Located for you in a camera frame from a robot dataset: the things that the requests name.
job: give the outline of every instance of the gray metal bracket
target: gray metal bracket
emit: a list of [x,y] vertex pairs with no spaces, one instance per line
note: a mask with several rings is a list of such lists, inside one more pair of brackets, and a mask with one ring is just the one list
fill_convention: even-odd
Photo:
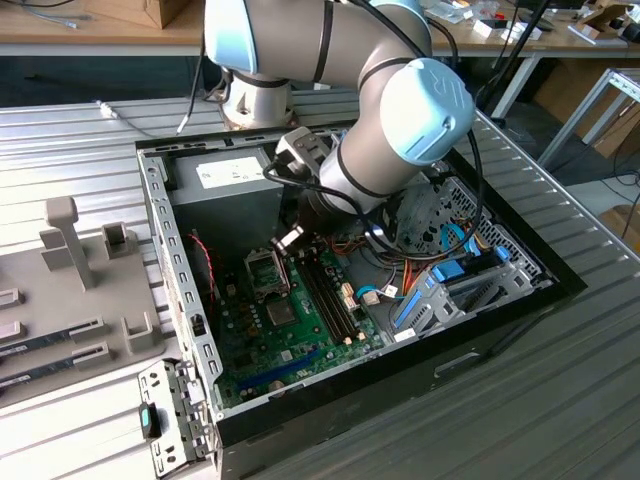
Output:
[[138,375],[140,397],[158,413],[160,437],[150,443],[156,477],[163,478],[213,451],[214,429],[200,380],[189,362],[163,360]]

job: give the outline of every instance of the cardboard box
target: cardboard box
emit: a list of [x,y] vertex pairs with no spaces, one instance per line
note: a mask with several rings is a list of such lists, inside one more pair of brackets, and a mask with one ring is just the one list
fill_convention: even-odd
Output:
[[153,28],[166,27],[191,0],[86,0],[84,9]]
[[[566,123],[609,67],[638,68],[640,67],[640,59],[562,58],[557,61],[557,65],[549,77],[538,88],[535,101],[560,122]],[[584,136],[619,93],[618,89],[609,88],[594,107],[586,113],[575,133],[580,137]],[[628,155],[640,148],[640,135],[629,135],[633,127],[636,126],[636,120],[640,118],[639,112],[640,105],[636,104],[631,107],[623,117],[614,121],[608,133],[595,143],[594,148],[603,157],[612,158],[618,147],[622,145],[618,154],[622,159],[627,158]]]
[[[609,230],[620,237],[624,231],[624,226],[627,224],[630,211],[631,205],[618,205],[601,214],[599,218]],[[635,252],[640,253],[640,206],[636,206],[623,240]]]

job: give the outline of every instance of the red wire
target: red wire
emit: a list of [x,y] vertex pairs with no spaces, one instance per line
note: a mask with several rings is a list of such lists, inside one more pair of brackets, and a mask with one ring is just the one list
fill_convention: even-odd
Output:
[[213,315],[213,304],[215,302],[215,296],[213,294],[213,287],[215,285],[215,280],[213,278],[213,264],[211,263],[211,257],[209,256],[209,249],[195,235],[192,235],[190,233],[189,234],[189,238],[191,240],[193,240],[194,242],[196,242],[196,244],[200,247],[200,250],[202,250],[202,253],[204,253],[205,258],[207,259],[207,266],[209,267],[209,290],[210,290],[209,300],[211,301],[210,310],[211,310],[211,314]]

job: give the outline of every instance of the slotted metal surface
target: slotted metal surface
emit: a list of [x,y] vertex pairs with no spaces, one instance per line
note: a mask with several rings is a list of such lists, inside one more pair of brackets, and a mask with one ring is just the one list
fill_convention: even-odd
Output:
[[[303,124],[357,115],[351,93],[295,98]],[[159,136],[173,135],[186,109],[182,99],[113,105]],[[220,130],[215,107],[199,103],[185,133]],[[254,478],[635,478],[638,261],[486,119],[474,131],[488,181],[589,289],[490,363]],[[39,246],[44,199],[72,194],[82,234],[115,220],[136,230],[170,331],[136,139],[93,105],[0,110],[0,251]],[[466,142],[458,150],[470,159]],[[169,349],[177,355],[175,342]],[[0,432],[16,432],[0,435],[3,478],[153,478],[135,410],[134,375],[144,366],[0,410]],[[200,465],[181,477],[212,474]]]

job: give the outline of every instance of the white cable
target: white cable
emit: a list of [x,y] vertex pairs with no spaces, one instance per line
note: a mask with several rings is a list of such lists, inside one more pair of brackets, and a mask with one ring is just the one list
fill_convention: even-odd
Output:
[[128,119],[126,119],[125,117],[123,117],[121,114],[119,114],[111,105],[109,105],[106,102],[103,102],[102,100],[96,100],[95,101],[96,105],[98,105],[98,107],[100,107],[100,113],[102,114],[102,116],[104,118],[112,118],[113,120],[119,120],[121,122],[126,123],[127,125],[129,125],[131,128],[133,128],[135,131],[141,133],[142,135],[144,135],[145,137],[149,137],[149,138],[156,138],[155,135],[144,131],[143,129],[141,129],[140,127],[135,126],[133,123],[131,123]]

